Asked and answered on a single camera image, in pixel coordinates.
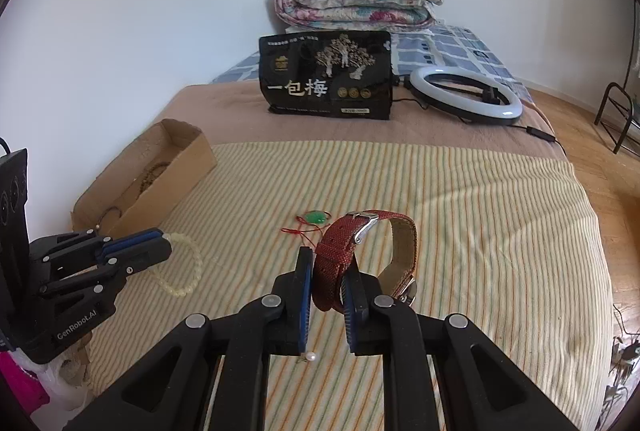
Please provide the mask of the pink sleeve forearm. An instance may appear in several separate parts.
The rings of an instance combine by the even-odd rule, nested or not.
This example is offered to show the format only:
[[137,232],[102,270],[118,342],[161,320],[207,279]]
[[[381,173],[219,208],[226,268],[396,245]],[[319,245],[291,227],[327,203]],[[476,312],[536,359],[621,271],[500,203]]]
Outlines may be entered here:
[[50,396],[39,380],[15,363],[9,352],[0,354],[1,375],[17,399],[21,409],[31,416],[37,409],[50,403]]

